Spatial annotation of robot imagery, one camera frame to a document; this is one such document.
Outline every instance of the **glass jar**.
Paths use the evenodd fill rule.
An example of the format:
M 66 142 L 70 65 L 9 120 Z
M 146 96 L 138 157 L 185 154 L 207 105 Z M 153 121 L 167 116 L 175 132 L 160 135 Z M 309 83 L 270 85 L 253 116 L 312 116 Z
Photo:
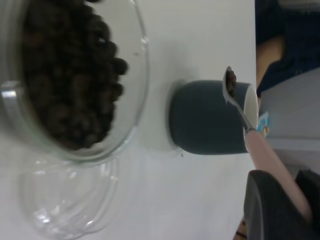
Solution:
M 103 0 L 91 4 L 111 30 L 118 56 L 129 71 L 121 76 L 124 94 L 115 103 L 115 118 L 108 136 L 89 149 L 69 150 L 54 141 L 43 129 L 24 87 L 21 67 L 21 34 L 29 0 L 1 0 L 0 83 L 6 114 L 26 143 L 75 164 L 97 165 L 116 156 L 134 135 L 146 102 L 149 85 L 148 38 L 135 0 Z

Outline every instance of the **gray mug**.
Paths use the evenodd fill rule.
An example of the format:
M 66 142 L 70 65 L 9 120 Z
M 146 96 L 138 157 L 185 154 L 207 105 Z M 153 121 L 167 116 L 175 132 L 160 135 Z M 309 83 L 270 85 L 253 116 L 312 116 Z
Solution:
M 235 99 L 252 126 L 257 127 L 259 107 L 255 88 L 238 82 Z M 179 88 L 172 97 L 169 128 L 173 142 L 192 154 L 247 152 L 239 113 L 226 103 L 220 80 L 198 80 Z

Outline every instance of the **white table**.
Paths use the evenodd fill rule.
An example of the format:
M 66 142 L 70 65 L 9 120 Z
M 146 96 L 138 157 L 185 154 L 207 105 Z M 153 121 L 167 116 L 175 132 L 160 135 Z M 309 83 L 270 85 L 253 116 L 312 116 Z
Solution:
M 179 80 L 220 80 L 231 66 L 238 81 L 255 85 L 255 2 L 138 3 L 150 41 L 150 92 L 140 128 L 120 158 L 137 158 L 142 167 L 130 179 L 136 191 L 125 218 L 83 239 L 231 240 L 243 216 L 247 175 L 254 169 L 250 156 L 183 152 L 170 143 L 165 116 L 172 86 Z M 13 155 L 24 157 L 19 149 L 5 157 Z M 1 212 L 7 213 L 14 190 L 1 191 Z M 22 220 L 10 218 L 0 214 L 1 239 L 43 239 L 32 236 Z

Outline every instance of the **blue clothing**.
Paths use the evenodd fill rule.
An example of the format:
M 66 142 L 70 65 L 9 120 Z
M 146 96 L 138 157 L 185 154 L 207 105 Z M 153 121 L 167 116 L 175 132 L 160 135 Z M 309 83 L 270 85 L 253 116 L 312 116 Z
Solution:
M 277 0 L 256 0 L 256 44 L 284 35 L 285 53 L 267 69 L 257 93 L 320 67 L 320 12 L 281 9 Z

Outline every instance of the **pink spoon handle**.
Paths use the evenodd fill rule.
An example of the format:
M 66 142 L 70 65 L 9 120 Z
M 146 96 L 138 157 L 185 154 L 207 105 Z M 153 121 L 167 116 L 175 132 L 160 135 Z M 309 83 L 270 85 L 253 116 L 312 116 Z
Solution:
M 255 168 L 274 176 L 297 210 L 311 223 L 313 215 L 308 200 L 267 140 L 256 130 L 251 130 L 246 134 L 245 142 Z

